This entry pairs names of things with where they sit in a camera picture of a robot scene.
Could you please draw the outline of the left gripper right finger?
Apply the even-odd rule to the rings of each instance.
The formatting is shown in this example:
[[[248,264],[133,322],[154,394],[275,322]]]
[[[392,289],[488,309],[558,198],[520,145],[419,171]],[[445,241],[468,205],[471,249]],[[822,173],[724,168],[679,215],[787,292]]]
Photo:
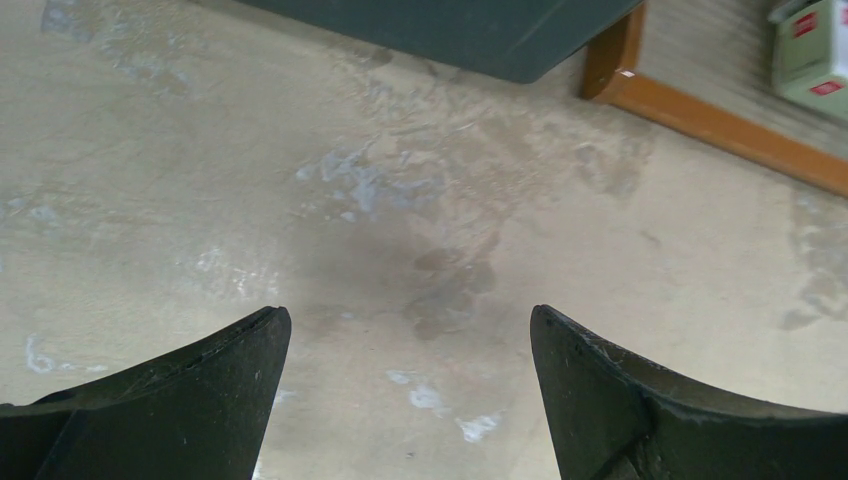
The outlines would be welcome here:
[[[843,479],[847,418],[696,381],[547,305],[532,355],[564,479]]]

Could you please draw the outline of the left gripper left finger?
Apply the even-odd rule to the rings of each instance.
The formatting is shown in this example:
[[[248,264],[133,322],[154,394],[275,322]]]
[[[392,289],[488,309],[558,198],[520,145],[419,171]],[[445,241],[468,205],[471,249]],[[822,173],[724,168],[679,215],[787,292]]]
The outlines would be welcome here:
[[[1,408],[5,479],[249,479],[292,332],[265,307],[182,348]]]

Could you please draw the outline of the dark green trash bin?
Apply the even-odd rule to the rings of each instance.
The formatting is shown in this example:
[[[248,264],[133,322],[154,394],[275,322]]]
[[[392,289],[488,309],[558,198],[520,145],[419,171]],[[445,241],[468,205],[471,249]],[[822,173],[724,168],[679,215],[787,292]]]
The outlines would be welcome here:
[[[255,7],[357,40],[530,84],[637,0],[266,0]]]

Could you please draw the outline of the orange wooden shelf rack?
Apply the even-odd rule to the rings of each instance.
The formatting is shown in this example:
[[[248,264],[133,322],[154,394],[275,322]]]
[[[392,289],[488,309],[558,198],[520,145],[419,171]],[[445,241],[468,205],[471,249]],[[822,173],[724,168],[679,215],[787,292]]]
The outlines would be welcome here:
[[[643,1],[589,41],[580,95],[846,196],[846,124],[769,87],[770,6]]]

